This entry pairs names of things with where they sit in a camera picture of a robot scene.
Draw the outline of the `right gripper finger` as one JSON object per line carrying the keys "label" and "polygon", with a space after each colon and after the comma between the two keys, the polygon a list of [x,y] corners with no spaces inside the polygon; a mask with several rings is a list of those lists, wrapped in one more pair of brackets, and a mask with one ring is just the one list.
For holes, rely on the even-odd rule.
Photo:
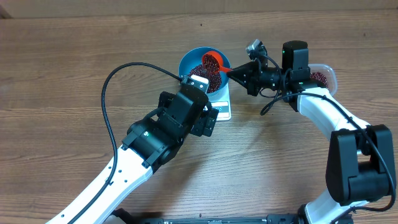
{"label": "right gripper finger", "polygon": [[257,60],[250,61],[244,65],[233,68],[227,72],[228,75],[244,75],[248,73],[257,72],[260,69],[260,63]]}
{"label": "right gripper finger", "polygon": [[249,85],[249,81],[248,78],[245,75],[233,75],[233,74],[229,74],[228,77],[230,79],[232,79],[233,81],[235,81],[236,83],[240,84],[241,86],[243,86],[245,89],[248,88]]}

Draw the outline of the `orange measuring scoop blue handle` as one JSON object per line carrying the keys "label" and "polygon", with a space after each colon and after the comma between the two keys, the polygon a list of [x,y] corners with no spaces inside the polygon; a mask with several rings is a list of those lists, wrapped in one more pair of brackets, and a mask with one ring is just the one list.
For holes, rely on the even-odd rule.
{"label": "orange measuring scoop blue handle", "polygon": [[231,68],[223,66],[223,58],[216,51],[208,51],[201,58],[202,65],[204,68],[212,73],[216,72],[230,72]]}

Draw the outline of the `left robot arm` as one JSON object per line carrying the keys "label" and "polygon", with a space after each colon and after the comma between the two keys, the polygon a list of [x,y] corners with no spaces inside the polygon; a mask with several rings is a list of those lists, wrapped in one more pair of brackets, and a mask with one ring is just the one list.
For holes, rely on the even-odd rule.
{"label": "left robot arm", "polygon": [[117,154],[51,223],[104,223],[116,207],[156,170],[175,157],[188,134],[210,136],[216,110],[207,86],[183,84],[177,94],[162,92],[159,106],[128,129]]}

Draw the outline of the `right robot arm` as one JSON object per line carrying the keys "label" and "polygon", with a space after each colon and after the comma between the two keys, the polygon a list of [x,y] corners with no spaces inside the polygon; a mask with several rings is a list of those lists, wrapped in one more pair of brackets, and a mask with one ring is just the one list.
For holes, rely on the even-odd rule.
{"label": "right robot arm", "polygon": [[281,63],[270,58],[260,40],[251,42],[246,52],[250,62],[229,71],[228,77],[252,96],[264,89],[275,91],[274,101],[285,101],[310,119],[329,142],[326,190],[302,205],[292,221],[351,223],[354,212],[372,211],[372,203],[384,197],[392,207],[397,181],[390,129],[359,119],[332,97],[327,79],[311,71],[306,42],[284,43]]}

